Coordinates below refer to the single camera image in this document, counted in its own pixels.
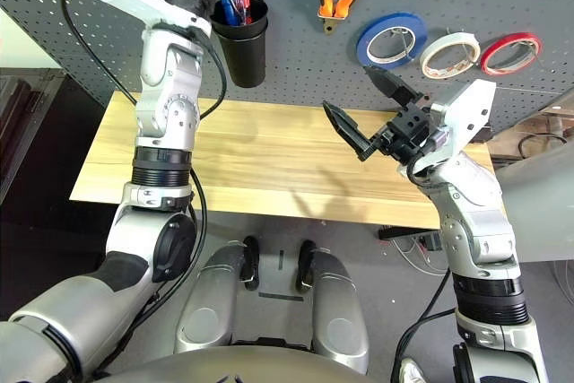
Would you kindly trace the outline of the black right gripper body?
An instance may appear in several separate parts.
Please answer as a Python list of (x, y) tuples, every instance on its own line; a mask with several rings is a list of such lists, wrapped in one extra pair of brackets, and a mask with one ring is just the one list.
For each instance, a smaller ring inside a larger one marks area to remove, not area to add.
[(417, 105), (420, 99), (426, 100), (422, 94), (393, 94), (390, 98), (401, 108), (370, 138), (370, 154), (379, 151), (406, 166), (431, 135), (430, 108)]

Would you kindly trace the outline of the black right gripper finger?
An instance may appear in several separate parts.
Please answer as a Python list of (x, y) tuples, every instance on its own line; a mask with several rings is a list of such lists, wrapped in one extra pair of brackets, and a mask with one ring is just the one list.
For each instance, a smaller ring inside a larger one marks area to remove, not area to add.
[(337, 134), (355, 151), (360, 161), (366, 161), (376, 147), (358, 128), (358, 124), (341, 108), (324, 101), (323, 109)]
[(423, 97), (421, 92), (414, 90), (387, 69), (364, 66), (363, 70), (380, 92), (397, 102), (401, 107), (406, 107), (409, 103), (416, 104)]

